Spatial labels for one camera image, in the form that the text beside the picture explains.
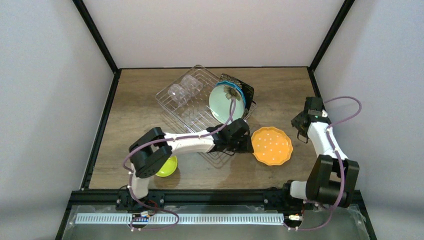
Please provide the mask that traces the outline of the orange plate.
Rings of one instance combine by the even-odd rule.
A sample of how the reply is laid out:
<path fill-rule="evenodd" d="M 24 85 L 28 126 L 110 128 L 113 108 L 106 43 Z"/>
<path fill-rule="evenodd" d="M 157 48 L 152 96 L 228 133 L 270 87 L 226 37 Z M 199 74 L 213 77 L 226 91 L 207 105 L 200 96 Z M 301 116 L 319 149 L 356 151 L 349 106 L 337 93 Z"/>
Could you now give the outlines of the orange plate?
<path fill-rule="evenodd" d="M 267 166 L 281 166 L 290 160 L 293 153 L 292 141 L 281 129 L 261 127 L 251 136 L 253 155 Z"/>

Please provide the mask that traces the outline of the light blue floral plate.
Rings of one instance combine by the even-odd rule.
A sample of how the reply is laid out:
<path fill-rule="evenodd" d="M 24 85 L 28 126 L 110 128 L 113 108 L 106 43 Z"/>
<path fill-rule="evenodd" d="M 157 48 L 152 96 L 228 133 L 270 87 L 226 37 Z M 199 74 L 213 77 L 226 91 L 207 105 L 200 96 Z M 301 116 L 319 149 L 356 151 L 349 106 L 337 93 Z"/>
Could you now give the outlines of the light blue floral plate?
<path fill-rule="evenodd" d="M 222 88 L 214 88 L 209 95 L 209 109 L 213 117 L 220 123 L 224 124 L 230 117 L 232 111 L 231 105 L 232 100 L 226 99 Z M 235 100 L 235 110 L 232 115 L 232 119 L 236 120 L 242 118 L 245 114 L 243 103 L 239 100 Z"/>

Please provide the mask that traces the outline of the black floral square plate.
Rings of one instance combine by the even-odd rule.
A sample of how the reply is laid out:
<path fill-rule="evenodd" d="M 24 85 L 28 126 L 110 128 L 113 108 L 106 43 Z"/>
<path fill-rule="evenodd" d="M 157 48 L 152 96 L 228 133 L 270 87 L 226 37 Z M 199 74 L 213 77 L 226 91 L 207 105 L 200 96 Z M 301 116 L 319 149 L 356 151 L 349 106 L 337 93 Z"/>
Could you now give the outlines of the black floral square plate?
<path fill-rule="evenodd" d="M 244 114 L 246 115 L 249 110 L 250 107 L 252 105 L 253 102 L 253 97 L 254 97 L 254 88 L 250 85 L 248 85 L 247 83 L 231 76 L 225 73 L 222 73 L 220 75 L 220 80 L 221 82 L 229 82 L 232 83 L 233 85 L 237 86 L 237 89 L 240 89 L 241 92 L 243 93 L 243 97 L 241 97 L 240 93 L 236 93 L 236 91 L 234 89 L 230 89 L 229 86 L 225 86 L 224 87 L 224 92 L 225 92 L 225 97 L 227 99 L 231 99 L 232 97 L 235 97 L 237 100 L 243 99 L 244 101 Z"/>

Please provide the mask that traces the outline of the metal wire dish rack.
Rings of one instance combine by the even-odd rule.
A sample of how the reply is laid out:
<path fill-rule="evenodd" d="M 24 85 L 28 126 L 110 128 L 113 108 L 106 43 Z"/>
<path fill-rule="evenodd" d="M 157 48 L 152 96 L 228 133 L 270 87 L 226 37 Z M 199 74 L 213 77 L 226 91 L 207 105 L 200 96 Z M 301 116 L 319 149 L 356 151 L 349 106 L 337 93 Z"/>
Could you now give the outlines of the metal wire dish rack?
<path fill-rule="evenodd" d="M 178 106 L 168 95 L 168 89 L 173 84 L 178 84 L 181 86 L 181 80 L 185 75 L 192 75 L 195 77 L 203 84 L 203 89 L 198 95 L 191 96 L 186 105 Z M 184 133 L 196 133 L 209 127 L 215 127 L 225 123 L 228 124 L 230 121 L 233 121 L 232 115 L 235 111 L 236 99 L 233 98 L 231 100 L 231 113 L 225 123 L 218 122 L 213 117 L 209 108 L 210 93 L 215 88 L 215 85 L 218 82 L 221 82 L 220 77 L 221 75 L 212 73 L 202 65 L 195 65 L 189 68 L 181 76 L 168 83 L 167 86 L 165 86 L 155 95 L 155 99 L 170 116 L 172 116 L 179 124 L 182 125 Z M 242 119 L 246 121 L 256 106 L 257 104 L 253 100 L 249 112 L 244 114 Z"/>

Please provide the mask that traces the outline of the clear plastic glass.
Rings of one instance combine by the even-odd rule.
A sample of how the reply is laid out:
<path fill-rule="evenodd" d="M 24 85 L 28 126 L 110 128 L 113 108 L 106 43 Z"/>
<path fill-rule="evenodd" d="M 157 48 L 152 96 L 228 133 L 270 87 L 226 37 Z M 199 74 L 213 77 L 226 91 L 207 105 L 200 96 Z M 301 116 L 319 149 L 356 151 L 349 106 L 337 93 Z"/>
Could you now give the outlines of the clear plastic glass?
<path fill-rule="evenodd" d="M 186 105 L 191 98 L 191 93 L 179 84 L 172 84 L 167 93 L 179 107 Z"/>
<path fill-rule="evenodd" d="M 198 95 L 204 87 L 199 80 L 190 74 L 185 75 L 180 84 L 192 97 Z"/>

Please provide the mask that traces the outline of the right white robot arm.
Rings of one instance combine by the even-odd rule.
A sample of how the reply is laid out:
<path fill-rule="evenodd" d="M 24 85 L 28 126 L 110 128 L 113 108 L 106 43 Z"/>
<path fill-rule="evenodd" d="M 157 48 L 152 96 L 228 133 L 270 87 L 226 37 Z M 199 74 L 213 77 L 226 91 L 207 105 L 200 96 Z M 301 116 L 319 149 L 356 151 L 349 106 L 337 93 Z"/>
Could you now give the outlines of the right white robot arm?
<path fill-rule="evenodd" d="M 299 136 L 312 142 L 317 159 L 306 181 L 287 182 L 290 196 L 332 208 L 347 208 L 354 197 L 360 167 L 340 149 L 333 133 L 337 123 L 330 120 L 323 99 L 307 97 L 303 111 L 291 124 Z"/>

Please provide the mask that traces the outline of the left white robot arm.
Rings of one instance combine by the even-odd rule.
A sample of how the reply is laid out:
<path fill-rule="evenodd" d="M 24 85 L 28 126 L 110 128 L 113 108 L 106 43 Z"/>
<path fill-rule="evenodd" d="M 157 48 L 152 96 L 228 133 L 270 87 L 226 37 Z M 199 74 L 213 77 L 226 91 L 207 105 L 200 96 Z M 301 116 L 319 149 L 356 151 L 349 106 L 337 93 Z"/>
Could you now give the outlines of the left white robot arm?
<path fill-rule="evenodd" d="M 159 172 L 166 161 L 174 156 L 190 153 L 221 152 L 254 153 L 250 128 L 238 118 L 228 124 L 219 124 L 194 133 L 168 133 L 154 127 L 134 142 L 128 149 L 125 161 L 130 174 L 129 190 L 134 199 L 148 195 L 150 178 Z"/>

